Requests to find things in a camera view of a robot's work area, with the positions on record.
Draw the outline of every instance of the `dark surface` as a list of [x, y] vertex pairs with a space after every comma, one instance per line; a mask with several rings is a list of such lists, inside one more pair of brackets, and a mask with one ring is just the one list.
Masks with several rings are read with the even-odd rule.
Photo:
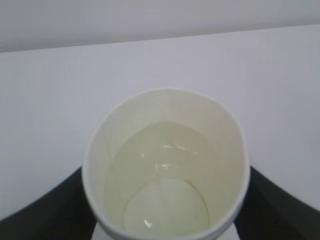
[[[251, 178], [242, 210], [235, 220], [240, 239], [305, 240], [264, 197], [255, 178]], [[95, 224], [78, 169], [44, 197], [0, 221], [0, 240], [90, 240]]]

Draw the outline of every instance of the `cup rim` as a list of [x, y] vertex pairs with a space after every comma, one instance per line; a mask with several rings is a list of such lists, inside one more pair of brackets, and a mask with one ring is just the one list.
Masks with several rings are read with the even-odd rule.
[[[90, 183], [89, 183], [89, 154], [90, 150], [92, 148], [93, 141], [98, 134], [99, 130], [103, 126], [103, 124], [106, 122], [106, 120], [109, 118], [109, 116], [118, 108], [120, 108], [122, 105], [124, 105], [126, 102], [131, 101], [135, 98], [141, 97], [142, 95], [149, 94], [149, 93], [155, 93], [155, 92], [162, 92], [162, 91], [175, 91], [175, 92], [181, 92], [185, 94], [191, 94], [195, 95], [200, 98], [207, 99], [211, 102], [214, 102], [217, 104], [220, 108], [222, 108], [233, 120], [234, 124], [237, 126], [239, 132], [240, 132], [240, 137], [243, 145], [243, 152], [244, 152], [244, 164], [242, 169], [243, 171], [243, 179], [241, 183], [241, 189], [240, 192], [238, 193], [235, 202], [232, 204], [232, 206], [229, 208], [227, 213], [214, 225], [209, 227], [207, 230], [197, 232], [194, 234], [190, 235], [182, 235], [182, 236], [174, 236], [174, 237], [143, 237], [139, 236], [134, 233], [130, 233], [125, 231], [123, 228], [118, 227], [111, 223], [107, 217], [103, 214], [103, 210], [101, 207], [98, 206], [97, 201], [95, 200], [95, 196], [91, 191]], [[247, 194], [248, 186], [249, 186], [249, 180], [250, 180], [250, 160], [249, 160], [249, 155], [248, 155], [248, 150], [247, 150], [247, 142], [245, 140], [245, 135], [243, 128], [240, 126], [239, 122], [237, 119], [234, 117], [230, 111], [228, 111], [224, 106], [222, 106], [218, 101], [212, 99], [211, 97], [208, 97], [206, 95], [203, 95], [201, 93], [192, 91], [192, 90], [187, 90], [187, 89], [181, 89], [181, 88], [173, 88], [173, 87], [163, 87], [163, 88], [153, 88], [149, 90], [145, 90], [142, 92], [139, 92], [138, 94], [135, 94], [133, 96], [127, 97], [125, 100], [120, 102], [119, 104], [116, 104], [110, 111], [109, 113], [103, 118], [101, 123], [98, 125], [98, 128], [94, 131], [93, 135], [90, 137], [90, 140], [88, 142], [88, 145], [86, 147], [85, 155], [84, 155], [84, 162], [81, 170], [81, 177], [82, 177], [82, 184], [83, 184], [83, 189], [84, 193], [86, 195], [86, 198], [88, 200], [88, 203], [96, 216], [98, 222], [101, 224], [102, 228], [106, 230], [108, 233], [112, 234], [113, 236], [121, 236], [124, 239], [127, 240], [200, 240], [200, 239], [206, 239], [208, 237], [218, 237], [221, 234], [221, 230], [226, 227], [226, 224], [229, 223], [230, 220], [233, 221], [235, 218], [235, 214], [238, 212], [240, 209], [242, 202]]]

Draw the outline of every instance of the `white surface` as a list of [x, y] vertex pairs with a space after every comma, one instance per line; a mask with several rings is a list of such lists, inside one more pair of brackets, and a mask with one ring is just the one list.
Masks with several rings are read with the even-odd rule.
[[[91, 240], [113, 240], [110, 236], [105, 234], [99, 224], [95, 225]], [[232, 224], [217, 240], [240, 240], [237, 229]]]
[[252, 164], [320, 210], [320, 25], [0, 54], [0, 217], [83, 162], [111, 108], [193, 89], [238, 118]]
[[2, 0], [0, 52], [320, 24], [319, 0]]

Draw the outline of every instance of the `liquid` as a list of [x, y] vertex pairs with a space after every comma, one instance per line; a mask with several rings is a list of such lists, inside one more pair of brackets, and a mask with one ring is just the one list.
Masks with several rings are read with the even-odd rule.
[[214, 158], [218, 155], [211, 142], [190, 127], [163, 122], [142, 129], [121, 147], [108, 168], [104, 202], [108, 219], [142, 237], [207, 230], [220, 217], [218, 210], [216, 217], [208, 213], [201, 192], [214, 188], [203, 184], [214, 168], [219, 172]]

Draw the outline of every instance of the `white wall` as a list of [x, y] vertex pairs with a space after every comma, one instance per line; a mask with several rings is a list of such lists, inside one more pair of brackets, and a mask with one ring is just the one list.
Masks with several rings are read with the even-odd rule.
[[0, 0], [0, 52], [320, 23], [320, 0]]

